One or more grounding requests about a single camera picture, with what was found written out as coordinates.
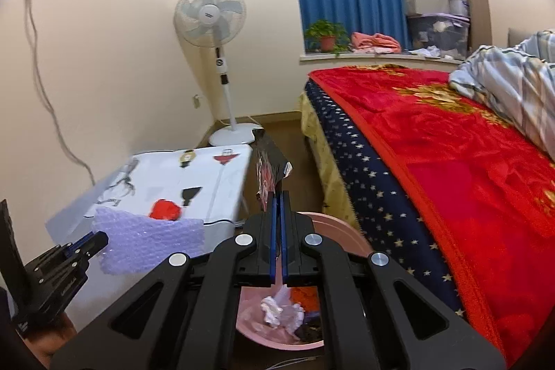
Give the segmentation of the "left hand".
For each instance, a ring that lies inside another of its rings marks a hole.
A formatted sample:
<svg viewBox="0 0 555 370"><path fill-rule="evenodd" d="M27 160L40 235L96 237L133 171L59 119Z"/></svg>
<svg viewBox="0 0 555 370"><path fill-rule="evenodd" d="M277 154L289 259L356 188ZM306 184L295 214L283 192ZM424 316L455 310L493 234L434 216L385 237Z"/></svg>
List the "left hand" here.
<svg viewBox="0 0 555 370"><path fill-rule="evenodd" d="M54 353L76 335L77 331L70 317L63 313L51 324L50 329L30 334L24 342L41 364L49 369Z"/></svg>

